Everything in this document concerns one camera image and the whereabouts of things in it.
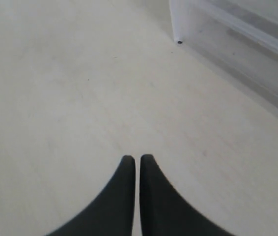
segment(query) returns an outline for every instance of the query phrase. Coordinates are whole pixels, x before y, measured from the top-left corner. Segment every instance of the light wood floor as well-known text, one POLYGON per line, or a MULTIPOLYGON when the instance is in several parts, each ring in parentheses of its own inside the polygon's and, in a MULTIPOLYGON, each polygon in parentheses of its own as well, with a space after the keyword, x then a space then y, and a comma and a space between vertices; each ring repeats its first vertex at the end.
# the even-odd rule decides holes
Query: light wood floor
POLYGON ((227 230, 278 236, 278 118, 173 43, 166 0, 0 0, 0 236, 47 234, 144 153, 227 230))

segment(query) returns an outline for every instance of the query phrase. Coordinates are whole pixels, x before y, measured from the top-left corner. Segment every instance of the white floor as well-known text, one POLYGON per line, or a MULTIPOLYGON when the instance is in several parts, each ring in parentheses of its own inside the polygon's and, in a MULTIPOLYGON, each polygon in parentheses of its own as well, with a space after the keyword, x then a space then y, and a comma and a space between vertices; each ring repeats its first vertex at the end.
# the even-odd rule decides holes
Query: white floor
POLYGON ((278 119, 173 43, 166 0, 0 0, 0 236, 47 234, 144 153, 227 230, 278 236, 278 119))

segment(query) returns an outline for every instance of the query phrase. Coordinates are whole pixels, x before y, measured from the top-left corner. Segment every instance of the floor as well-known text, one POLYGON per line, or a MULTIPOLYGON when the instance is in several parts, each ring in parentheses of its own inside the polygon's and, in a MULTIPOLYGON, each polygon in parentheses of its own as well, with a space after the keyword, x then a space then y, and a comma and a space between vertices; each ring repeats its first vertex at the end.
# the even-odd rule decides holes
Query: floor
POLYGON ((277 236, 278 116, 221 75, 166 0, 0 0, 0 236, 47 234, 144 153, 217 224, 277 236))

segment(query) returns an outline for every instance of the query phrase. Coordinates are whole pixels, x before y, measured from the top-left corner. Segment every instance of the black object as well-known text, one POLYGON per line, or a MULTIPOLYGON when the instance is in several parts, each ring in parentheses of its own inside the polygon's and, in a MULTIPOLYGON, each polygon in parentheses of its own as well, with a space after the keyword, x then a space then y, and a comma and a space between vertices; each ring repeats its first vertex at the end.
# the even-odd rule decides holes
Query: black object
POLYGON ((141 158, 140 215, 143 236, 231 236, 179 195, 152 155, 141 158))
POLYGON ((131 236, 136 168, 124 156, 102 192, 74 219, 49 236, 131 236))

